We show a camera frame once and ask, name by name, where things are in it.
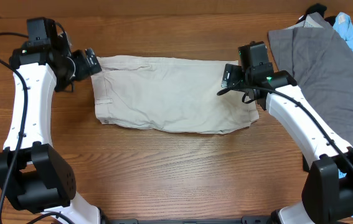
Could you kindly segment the beige shorts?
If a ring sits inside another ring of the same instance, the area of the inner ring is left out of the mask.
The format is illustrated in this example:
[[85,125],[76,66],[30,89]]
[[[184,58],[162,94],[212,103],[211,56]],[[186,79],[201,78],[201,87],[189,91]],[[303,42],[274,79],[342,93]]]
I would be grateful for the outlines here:
[[242,93],[217,95],[225,61],[117,55],[92,75],[96,118],[124,128],[227,134],[259,119]]

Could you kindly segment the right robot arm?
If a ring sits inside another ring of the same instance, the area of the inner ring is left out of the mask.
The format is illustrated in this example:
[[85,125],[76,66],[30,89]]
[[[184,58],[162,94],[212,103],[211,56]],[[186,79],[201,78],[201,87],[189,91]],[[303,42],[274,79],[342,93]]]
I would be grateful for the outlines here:
[[300,202],[268,217],[243,217],[242,223],[342,223],[352,217],[352,145],[317,114],[287,71],[274,71],[264,42],[241,46],[238,54],[241,64],[226,64],[218,95],[241,91],[243,103],[260,105],[282,124],[308,165]]

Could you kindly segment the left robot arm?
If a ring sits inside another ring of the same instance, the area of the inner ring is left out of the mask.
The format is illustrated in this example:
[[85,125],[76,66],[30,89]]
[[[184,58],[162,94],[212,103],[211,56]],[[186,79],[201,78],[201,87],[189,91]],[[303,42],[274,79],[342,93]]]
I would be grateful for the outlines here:
[[36,220],[107,223],[103,211],[78,192],[72,167],[54,149],[50,133],[52,97],[101,71],[92,49],[72,51],[58,22],[27,21],[23,45],[6,62],[15,97],[9,134],[0,152],[0,206],[8,201]]

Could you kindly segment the grey t-shirt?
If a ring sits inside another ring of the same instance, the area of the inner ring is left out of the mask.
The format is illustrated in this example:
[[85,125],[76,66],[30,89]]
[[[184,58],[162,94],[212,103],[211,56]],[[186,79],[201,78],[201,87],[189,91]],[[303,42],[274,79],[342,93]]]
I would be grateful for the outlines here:
[[308,26],[269,31],[275,63],[294,77],[321,118],[353,145],[353,52],[319,13],[307,20]]

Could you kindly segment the black garment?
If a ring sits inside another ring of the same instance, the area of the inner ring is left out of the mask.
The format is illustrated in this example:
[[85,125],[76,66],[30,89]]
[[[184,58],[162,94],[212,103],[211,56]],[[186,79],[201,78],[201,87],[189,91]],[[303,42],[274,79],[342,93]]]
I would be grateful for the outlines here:
[[333,26],[336,21],[336,16],[324,17],[326,11],[327,11],[327,6],[320,3],[316,3],[307,8],[305,14],[299,18],[296,24],[303,22],[306,19],[307,15],[317,12],[323,17],[323,19],[326,22],[328,22],[331,26]]

